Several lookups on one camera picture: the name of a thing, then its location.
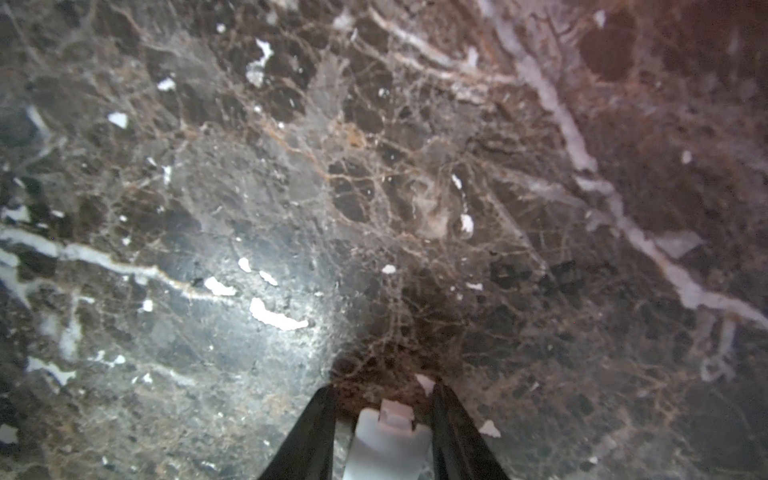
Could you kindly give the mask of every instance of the white plastic object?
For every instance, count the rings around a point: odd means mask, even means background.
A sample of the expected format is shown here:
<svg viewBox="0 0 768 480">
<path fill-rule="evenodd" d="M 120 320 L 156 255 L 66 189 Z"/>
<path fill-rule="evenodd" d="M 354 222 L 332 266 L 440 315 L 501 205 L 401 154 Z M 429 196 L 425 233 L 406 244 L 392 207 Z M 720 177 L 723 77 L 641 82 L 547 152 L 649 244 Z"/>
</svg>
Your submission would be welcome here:
<svg viewBox="0 0 768 480">
<path fill-rule="evenodd" d="M 382 400 L 381 411 L 363 409 L 343 480 L 417 480 L 432 430 L 414 418 L 411 407 L 391 400 Z"/>
</svg>

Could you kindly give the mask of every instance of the brown marble floor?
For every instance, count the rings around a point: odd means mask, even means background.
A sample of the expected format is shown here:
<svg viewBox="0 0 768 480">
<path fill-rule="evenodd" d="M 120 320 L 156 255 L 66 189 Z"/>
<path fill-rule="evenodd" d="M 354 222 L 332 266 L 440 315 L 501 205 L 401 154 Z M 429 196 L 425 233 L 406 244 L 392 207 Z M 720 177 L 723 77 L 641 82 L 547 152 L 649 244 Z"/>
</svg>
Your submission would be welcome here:
<svg viewBox="0 0 768 480">
<path fill-rule="evenodd" d="M 340 478 L 361 408 L 424 419 L 418 373 L 510 478 L 768 478 L 767 29 L 7 0 L 0 472 L 256 478 L 334 382 Z"/>
</svg>

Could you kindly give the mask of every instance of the marble surface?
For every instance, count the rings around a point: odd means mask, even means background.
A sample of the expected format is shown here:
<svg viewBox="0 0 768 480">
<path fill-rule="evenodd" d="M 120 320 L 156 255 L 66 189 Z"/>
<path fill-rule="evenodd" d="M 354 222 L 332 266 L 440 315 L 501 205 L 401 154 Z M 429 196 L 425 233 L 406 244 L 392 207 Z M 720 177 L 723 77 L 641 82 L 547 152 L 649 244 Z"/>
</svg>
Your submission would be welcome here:
<svg viewBox="0 0 768 480">
<path fill-rule="evenodd" d="M 767 18 L 5 2 L 0 472 L 256 478 L 333 382 L 340 478 L 418 373 L 510 478 L 768 478 Z"/>
</svg>

